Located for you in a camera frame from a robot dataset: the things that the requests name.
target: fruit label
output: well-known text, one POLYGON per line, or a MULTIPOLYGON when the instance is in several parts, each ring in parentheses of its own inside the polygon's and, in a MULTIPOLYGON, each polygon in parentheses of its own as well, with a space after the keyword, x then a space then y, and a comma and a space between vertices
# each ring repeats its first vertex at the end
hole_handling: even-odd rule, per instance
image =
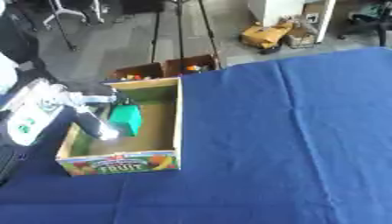
POLYGON ((169 151, 68 158, 60 160, 59 163, 72 176, 176 170, 179 168, 174 153, 169 151))

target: cardboard tray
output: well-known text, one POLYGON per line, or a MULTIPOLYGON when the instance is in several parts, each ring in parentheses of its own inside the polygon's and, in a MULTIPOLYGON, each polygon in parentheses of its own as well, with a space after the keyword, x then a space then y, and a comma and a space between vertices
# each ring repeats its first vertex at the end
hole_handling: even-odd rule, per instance
POLYGON ((73 124, 56 161, 72 176, 180 169, 180 79, 128 81, 109 85, 131 95, 140 104, 143 122, 138 135, 104 142, 87 136, 73 124))

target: table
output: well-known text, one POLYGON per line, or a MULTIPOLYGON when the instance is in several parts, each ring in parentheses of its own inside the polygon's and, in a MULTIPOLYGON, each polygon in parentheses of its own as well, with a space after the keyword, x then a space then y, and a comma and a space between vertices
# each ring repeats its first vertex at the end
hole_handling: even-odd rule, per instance
POLYGON ((0 221, 390 223, 391 61, 368 48, 184 76, 181 171, 70 178, 57 133, 0 188, 0 221))

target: cardboard box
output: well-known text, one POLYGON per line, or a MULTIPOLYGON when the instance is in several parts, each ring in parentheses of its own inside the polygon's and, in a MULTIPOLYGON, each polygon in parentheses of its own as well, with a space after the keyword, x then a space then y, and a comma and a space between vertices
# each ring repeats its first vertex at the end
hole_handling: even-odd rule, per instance
POLYGON ((87 136, 74 124, 59 149, 56 161, 72 176, 180 169, 180 79, 109 85, 131 95, 140 104, 143 122, 138 135, 101 141, 87 136))
POLYGON ((318 24, 324 11, 324 2, 306 3, 302 15, 308 24, 318 24))
POLYGON ((287 32, 293 27, 293 23, 280 23, 272 27, 263 28, 258 24, 250 26, 241 34, 241 42, 245 45, 260 48, 271 48, 278 44, 287 32))
POLYGON ((150 63, 141 66, 128 66, 119 68, 108 75, 109 80, 127 79, 129 75, 140 75, 142 78, 158 79, 164 77, 164 71, 159 63, 150 63))
MULTIPOLYGON (((184 67, 207 66, 209 71, 216 69, 216 62, 210 54, 194 56, 184 58, 184 67)), ((181 74, 181 60, 180 59, 168 59, 164 63, 164 77, 179 76, 181 74)))
POLYGON ((291 30, 286 36, 287 45, 291 48, 313 47, 316 35, 309 33, 304 27, 291 30))

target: chair wheel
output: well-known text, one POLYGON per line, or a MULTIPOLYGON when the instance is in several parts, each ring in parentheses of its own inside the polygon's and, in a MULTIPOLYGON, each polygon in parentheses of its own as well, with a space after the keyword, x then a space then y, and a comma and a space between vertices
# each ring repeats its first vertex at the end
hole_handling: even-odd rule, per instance
POLYGON ((45 24, 45 29, 46 29, 47 31, 51 31, 51 30, 52 30, 52 26, 49 25, 49 24, 45 24))
POLYGON ((70 50, 71 52, 77 52, 79 49, 78 49, 78 47, 77 47, 76 45, 70 45, 70 46, 69 46, 69 50, 70 50))

